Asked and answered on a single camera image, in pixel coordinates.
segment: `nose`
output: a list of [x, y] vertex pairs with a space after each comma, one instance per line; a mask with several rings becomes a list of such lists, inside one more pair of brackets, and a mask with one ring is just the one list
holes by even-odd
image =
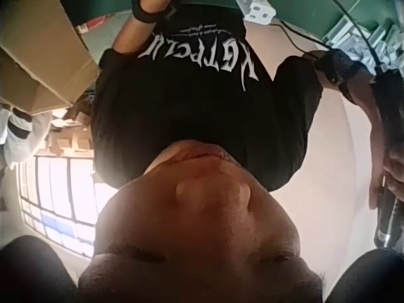
[[228, 174], [204, 175], [179, 183], [175, 195], [177, 203], [190, 212], [226, 208], [247, 213], [251, 189]]

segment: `black cable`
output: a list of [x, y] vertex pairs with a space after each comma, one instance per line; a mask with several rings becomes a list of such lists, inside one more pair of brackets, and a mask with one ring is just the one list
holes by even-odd
[[331, 46], [328, 46], [328, 45], [326, 45], [323, 41], [319, 41], [319, 40], [317, 40], [317, 39], [314, 39], [314, 38], [312, 38], [312, 37], [309, 37], [309, 36], [307, 36], [307, 35], [304, 35], [303, 33], [299, 33], [297, 30], [294, 30], [292, 27], [290, 27], [289, 25], [287, 25], [285, 22], [283, 22], [283, 21], [281, 21], [280, 22], [284, 27], [286, 27], [288, 30], [290, 30], [292, 33], [295, 33], [296, 35], [298, 35], [298, 36], [301, 36], [301, 37], [303, 37], [303, 38], [305, 38], [305, 39], [307, 39], [307, 40], [310, 40], [311, 42], [314, 42], [314, 43], [317, 43], [317, 44], [319, 44], [319, 45], [322, 45], [322, 46], [324, 46], [326, 49], [329, 49], [329, 50], [331, 50], [331, 49], [333, 49]]
[[376, 63], [376, 66], [380, 66], [381, 62], [379, 57], [376, 54], [376, 51], [373, 49], [373, 47], [371, 46], [371, 44], [369, 43], [369, 40], [366, 39], [363, 31], [360, 29], [360, 27], [358, 26], [358, 23], [352, 18], [352, 16], [350, 15], [350, 13], [348, 13], [348, 11], [342, 6], [342, 4], [338, 1], [338, 0], [333, 0], [334, 3], [340, 8], [340, 10], [342, 10], [343, 14], [349, 19], [349, 21], [352, 22], [352, 24], [354, 25], [354, 27], [358, 30], [358, 32], [360, 33], [360, 36], [362, 37], [362, 39], [364, 39], [367, 47], [369, 48], [369, 51], [372, 54], [372, 57], [374, 59], [374, 62]]
[[292, 38], [290, 37], [290, 35], [288, 34], [288, 32], [286, 31], [286, 29], [284, 29], [283, 26], [279, 25], [279, 24], [271, 24], [272, 27], [279, 27], [281, 30], [283, 30], [283, 32], [285, 33], [286, 37], [289, 39], [290, 43], [298, 50], [301, 51], [303, 54], [306, 54], [308, 56], [311, 56], [315, 59], [318, 59], [315, 55], [310, 54], [309, 52], [306, 52], [304, 50], [302, 50], [299, 46], [296, 45], [296, 43], [292, 40]]

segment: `sleeve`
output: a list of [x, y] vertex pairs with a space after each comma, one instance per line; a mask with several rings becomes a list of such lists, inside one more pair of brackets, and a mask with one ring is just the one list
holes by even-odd
[[97, 91], [105, 88], [110, 78], [122, 68], [129, 57], [132, 55], [120, 54], [114, 49], [107, 49], [102, 54], [99, 62], [101, 73], [96, 82]]
[[8, 121], [4, 158], [8, 165], [24, 162], [34, 155], [51, 127], [52, 112], [30, 116], [13, 109]]
[[297, 56], [287, 57], [276, 71], [274, 84], [278, 99], [287, 100], [290, 110], [299, 111], [308, 131], [323, 94], [313, 63]]
[[0, 145], [3, 145], [6, 142], [7, 124], [10, 116], [11, 110], [0, 104]]

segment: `mouth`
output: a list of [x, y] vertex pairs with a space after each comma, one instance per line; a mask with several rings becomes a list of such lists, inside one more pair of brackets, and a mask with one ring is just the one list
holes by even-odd
[[233, 163], [237, 166], [240, 164], [227, 153], [223, 148], [214, 144], [198, 143], [192, 147], [180, 151], [170, 159], [171, 163], [179, 163], [197, 158], [214, 157], [223, 161]]

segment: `finger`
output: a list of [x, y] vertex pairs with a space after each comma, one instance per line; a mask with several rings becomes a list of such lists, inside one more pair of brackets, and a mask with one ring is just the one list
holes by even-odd
[[384, 169], [396, 180], [404, 182], [404, 165], [402, 163], [388, 159], [384, 162]]
[[404, 165], [404, 143], [394, 146], [389, 151], [390, 158]]
[[386, 174], [387, 188], [396, 196], [400, 201], [404, 201], [404, 183], [397, 181], [389, 173]]

